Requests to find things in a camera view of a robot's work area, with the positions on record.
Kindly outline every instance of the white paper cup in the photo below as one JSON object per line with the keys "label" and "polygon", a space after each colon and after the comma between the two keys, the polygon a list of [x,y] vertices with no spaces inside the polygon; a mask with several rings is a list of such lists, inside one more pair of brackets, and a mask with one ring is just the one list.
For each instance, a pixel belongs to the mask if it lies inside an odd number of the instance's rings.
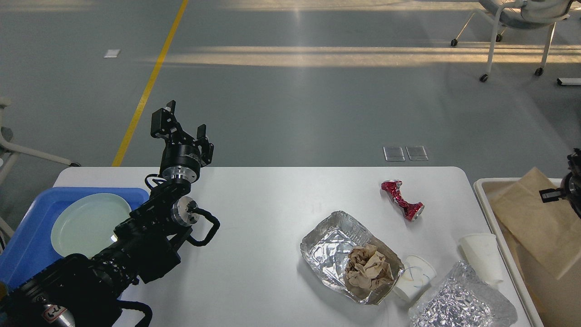
{"label": "white paper cup", "polygon": [[405,270],[393,286],[393,291],[404,301],[410,302],[425,290],[430,280],[436,277],[436,270],[428,261],[417,255],[409,255],[403,265]]}
{"label": "white paper cup", "polygon": [[503,262],[498,251],[496,235],[469,234],[460,239],[460,246],[480,279],[493,286],[503,281]]}

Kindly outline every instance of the white plate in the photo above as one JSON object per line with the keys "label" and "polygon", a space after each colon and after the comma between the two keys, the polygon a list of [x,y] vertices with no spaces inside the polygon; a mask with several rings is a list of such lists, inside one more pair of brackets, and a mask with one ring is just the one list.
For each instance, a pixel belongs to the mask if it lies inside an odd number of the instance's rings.
{"label": "white plate", "polygon": [[52,226],[51,243],[66,257],[72,253],[87,257],[113,244],[113,229],[129,218],[131,207],[120,196],[98,193],[69,205]]}

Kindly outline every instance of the sunlight on floor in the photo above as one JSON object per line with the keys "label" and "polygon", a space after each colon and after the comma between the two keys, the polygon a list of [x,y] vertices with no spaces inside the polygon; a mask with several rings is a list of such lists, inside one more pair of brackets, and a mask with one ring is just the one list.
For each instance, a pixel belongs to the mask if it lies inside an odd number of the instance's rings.
{"label": "sunlight on floor", "polygon": [[0,12],[75,12],[94,6],[93,0],[12,0],[0,3]]}
{"label": "sunlight on floor", "polygon": [[451,11],[472,10],[481,8],[481,5],[478,2],[413,0],[222,0],[218,8],[248,11]]}
{"label": "sunlight on floor", "polygon": [[[536,63],[542,46],[507,45],[497,48],[496,63]],[[486,63],[487,47],[194,47],[188,53],[168,54],[165,64],[272,67],[412,67],[431,63]],[[148,58],[146,62],[155,62]],[[581,46],[558,45],[549,63],[581,61]]]}

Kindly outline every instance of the black cable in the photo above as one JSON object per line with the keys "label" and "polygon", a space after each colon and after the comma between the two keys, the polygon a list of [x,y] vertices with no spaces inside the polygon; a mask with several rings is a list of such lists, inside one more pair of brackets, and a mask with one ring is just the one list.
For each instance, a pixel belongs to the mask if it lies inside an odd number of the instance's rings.
{"label": "black cable", "polygon": [[210,240],[212,240],[216,232],[218,232],[218,228],[220,228],[220,222],[218,221],[218,218],[214,217],[210,212],[201,208],[195,208],[193,210],[189,210],[188,212],[204,216],[204,218],[206,218],[209,222],[212,223],[212,227],[210,228],[210,231],[206,235],[206,238],[203,239],[202,241],[198,241],[194,239],[192,236],[189,236],[186,239],[186,241],[188,241],[188,243],[193,246],[207,245],[208,243],[210,243]]}
{"label": "black cable", "polygon": [[153,318],[153,311],[151,308],[141,302],[133,302],[133,301],[121,301],[117,300],[117,303],[121,309],[128,309],[128,310],[136,310],[141,311],[145,315],[141,320],[135,325],[135,327],[148,327],[151,323],[151,319]]}
{"label": "black cable", "polygon": [[[157,177],[157,178],[162,178],[161,176],[159,176],[159,174],[149,174],[147,176],[145,176],[145,185],[152,190],[155,186],[151,186],[151,184],[149,184],[149,181],[147,180],[150,177]],[[153,180],[154,183],[156,183],[157,185],[163,184],[166,180],[163,179],[163,182],[159,182],[158,180]]]}

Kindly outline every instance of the crumpled brown paper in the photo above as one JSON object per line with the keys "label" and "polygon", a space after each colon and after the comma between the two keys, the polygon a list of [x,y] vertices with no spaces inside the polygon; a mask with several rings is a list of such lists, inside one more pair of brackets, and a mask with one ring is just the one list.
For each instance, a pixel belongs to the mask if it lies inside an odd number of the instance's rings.
{"label": "crumpled brown paper", "polygon": [[393,281],[392,270],[385,261],[385,255],[371,244],[353,247],[345,270],[349,283],[362,289],[374,290]]}
{"label": "crumpled brown paper", "polygon": [[490,200],[494,215],[556,279],[581,257],[581,219],[568,201],[543,203],[553,183],[537,168]]}

